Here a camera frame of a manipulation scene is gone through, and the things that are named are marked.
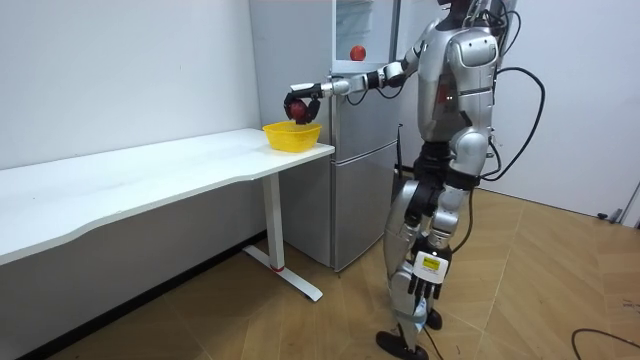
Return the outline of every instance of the white desk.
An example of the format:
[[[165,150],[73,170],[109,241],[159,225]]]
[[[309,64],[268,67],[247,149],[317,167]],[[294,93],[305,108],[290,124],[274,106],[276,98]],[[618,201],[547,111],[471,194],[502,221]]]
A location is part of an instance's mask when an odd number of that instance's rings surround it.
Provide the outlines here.
[[[263,178],[269,255],[245,251],[312,300],[320,290],[284,267],[278,172],[334,152],[271,149],[242,129],[0,171],[0,265],[99,226],[234,182]]]

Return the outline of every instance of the red apple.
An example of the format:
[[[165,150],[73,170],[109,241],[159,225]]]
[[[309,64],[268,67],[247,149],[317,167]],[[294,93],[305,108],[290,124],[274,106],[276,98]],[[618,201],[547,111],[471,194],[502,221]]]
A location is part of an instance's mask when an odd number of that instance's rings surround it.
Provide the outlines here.
[[[307,116],[307,104],[299,99],[294,100],[291,105],[289,105],[289,111],[291,112],[291,117],[296,120],[296,122],[300,122]]]
[[[362,45],[356,45],[351,48],[351,60],[352,61],[364,61],[367,57],[367,49]]]

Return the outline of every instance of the black cable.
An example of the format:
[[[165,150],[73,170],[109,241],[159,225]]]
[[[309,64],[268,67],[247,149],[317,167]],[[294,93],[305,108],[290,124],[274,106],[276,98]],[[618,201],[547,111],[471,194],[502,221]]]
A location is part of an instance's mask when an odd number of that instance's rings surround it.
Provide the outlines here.
[[[429,331],[427,330],[426,326],[424,327],[424,332],[429,337],[429,340],[431,340],[431,345],[433,345],[433,348],[436,350],[436,354],[438,354],[438,357],[440,358],[440,360],[444,360],[444,358],[442,357],[442,354],[440,354],[440,350],[438,350],[438,347],[436,346],[436,342],[433,341],[433,338],[431,337],[431,334],[429,334]]]
[[[516,31],[516,34],[513,36],[513,40],[511,40],[511,44],[509,45],[509,47],[507,47],[507,50],[505,50],[504,53],[502,53],[502,56],[507,55],[509,50],[511,50],[511,47],[513,46],[513,44],[516,43],[516,40],[518,39],[518,35],[520,35],[520,29],[522,29],[522,18],[520,17],[520,14],[515,10],[507,11],[507,16],[509,16],[509,14],[514,14],[518,18],[518,30]]]
[[[511,24],[509,23],[509,11],[507,10],[507,5],[504,4],[504,0],[500,0],[500,4],[502,5],[503,15],[505,22],[507,23],[504,30],[504,36],[502,36],[502,41],[500,41],[500,51],[502,52],[501,56],[504,56],[504,54],[506,54],[503,52],[504,43],[507,42],[507,35],[509,34],[509,29],[511,29]]]
[[[496,145],[493,143],[492,138],[489,138],[489,146],[491,146],[491,150],[493,150],[493,153],[496,155],[496,161],[498,162],[498,168],[492,171],[489,171],[486,174],[482,174],[480,175],[481,179],[484,179],[485,177],[489,176],[489,175],[493,175],[493,174],[497,174],[500,172],[500,170],[502,170],[502,159],[500,158],[500,153],[498,152],[498,149],[496,149]]]
[[[402,89],[404,89],[404,84],[402,84],[402,86],[400,86],[400,90],[398,90],[397,93],[395,93],[395,95],[392,96],[387,96],[385,95],[382,90],[380,90],[380,88],[375,88],[376,90],[378,90],[378,92],[380,93],[380,96],[382,96],[385,99],[395,99],[398,97],[398,95],[400,95],[400,93],[402,92]]]
[[[500,178],[502,178],[507,173],[507,171],[509,171],[509,169],[511,169],[513,164],[515,164],[515,162],[518,160],[520,155],[522,155],[522,153],[527,149],[527,146],[529,146],[529,143],[531,142],[531,139],[533,139],[533,135],[535,135],[536,130],[538,129],[538,124],[540,124],[540,118],[542,117],[542,112],[544,111],[544,104],[546,102],[546,97],[547,97],[547,91],[546,91],[546,89],[544,87],[544,84],[542,83],[542,81],[540,81],[540,79],[538,79],[537,76],[535,76],[529,70],[523,69],[521,67],[508,67],[508,68],[503,68],[503,69],[498,70],[496,75],[500,75],[501,73],[506,72],[506,71],[519,71],[521,73],[524,73],[524,74],[528,75],[530,78],[532,78],[533,81],[536,82],[536,84],[538,84],[538,86],[540,87],[540,106],[538,107],[538,114],[536,115],[536,121],[533,123],[533,127],[531,128],[531,132],[529,133],[529,136],[527,137],[527,140],[525,140],[524,144],[522,145],[522,147],[520,148],[520,150],[518,151],[516,156],[513,157],[513,159],[509,163],[509,165],[507,165],[507,167],[504,169],[504,171],[501,172],[500,174],[498,174],[498,176],[496,176],[495,178],[489,179],[489,178],[483,177],[482,179],[485,180],[485,181],[498,181],[498,180],[500,180]]]
[[[492,23],[492,21],[490,21],[489,19],[495,21],[495,25],[497,25],[498,27],[503,27],[505,25],[504,21],[502,21],[502,19],[499,16],[495,15],[494,13],[492,13],[487,9],[483,10],[480,14],[488,16],[486,20],[489,22],[489,25],[491,27],[494,27],[494,23]]]
[[[609,334],[608,332],[604,332],[601,330],[596,330],[596,329],[587,329],[587,328],[581,328],[581,329],[576,329],[572,334],[571,334],[571,346],[573,347],[573,352],[576,355],[576,358],[578,360],[582,360],[582,358],[580,357],[580,354],[578,353],[578,348],[576,347],[576,335],[578,335],[581,332],[592,332],[592,333],[596,333],[596,334],[600,334],[600,335],[604,335],[604,336],[608,336],[610,338],[622,341],[625,344],[631,345],[635,348],[640,349],[640,345],[634,343],[631,340],[627,340],[627,339],[623,339],[621,337],[615,336],[613,334]]]
[[[453,254],[462,249],[464,244],[467,243],[467,240],[469,240],[469,237],[471,236],[471,230],[473,229],[473,191],[474,189],[471,189],[471,191],[469,192],[469,226],[467,227],[467,233],[465,234],[464,239],[462,239],[460,244],[458,244],[458,246],[453,249]]]
[[[351,106],[358,106],[358,105],[360,105],[360,103],[362,103],[362,101],[364,100],[364,98],[367,96],[367,93],[368,93],[368,92],[369,92],[369,90],[367,89],[367,90],[364,92],[364,94],[362,94],[362,97],[360,98],[360,100],[358,100],[358,102],[356,102],[356,103],[351,102],[351,99],[349,98],[349,95],[347,95],[347,96],[345,96],[345,97],[347,98],[347,102],[348,102],[349,104],[351,104]]]

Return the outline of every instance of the yellow label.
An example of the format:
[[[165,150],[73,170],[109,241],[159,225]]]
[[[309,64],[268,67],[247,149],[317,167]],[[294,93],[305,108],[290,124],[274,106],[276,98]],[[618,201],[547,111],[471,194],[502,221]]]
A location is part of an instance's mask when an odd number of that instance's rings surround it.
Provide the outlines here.
[[[422,266],[428,267],[429,269],[438,270],[440,269],[440,261],[429,259],[426,257],[424,258],[424,261],[422,261]]]

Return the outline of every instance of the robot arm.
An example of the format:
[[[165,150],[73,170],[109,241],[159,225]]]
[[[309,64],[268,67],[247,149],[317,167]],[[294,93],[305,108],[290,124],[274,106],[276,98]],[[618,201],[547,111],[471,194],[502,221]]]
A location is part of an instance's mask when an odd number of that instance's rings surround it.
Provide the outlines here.
[[[435,22],[429,25],[429,28],[434,26]],[[298,124],[307,124],[312,122],[318,115],[320,110],[320,101],[318,99],[330,98],[334,95],[349,95],[376,88],[397,88],[404,85],[407,78],[418,70],[418,62],[424,43],[423,36],[407,51],[402,61],[394,61],[376,71],[359,74],[347,79],[333,79],[326,83],[291,85],[291,92],[287,94],[284,100],[284,110],[287,113],[287,117],[295,119]],[[311,101],[307,106],[304,105],[302,99],[311,99]],[[299,107],[304,111],[296,111],[294,110],[295,107]]]
[[[436,248],[448,246],[462,201],[478,185],[484,167],[491,136],[497,40],[482,30],[470,29],[451,40],[447,59],[456,79],[458,111],[466,127],[449,144],[454,158],[449,163],[429,234],[429,242]]]

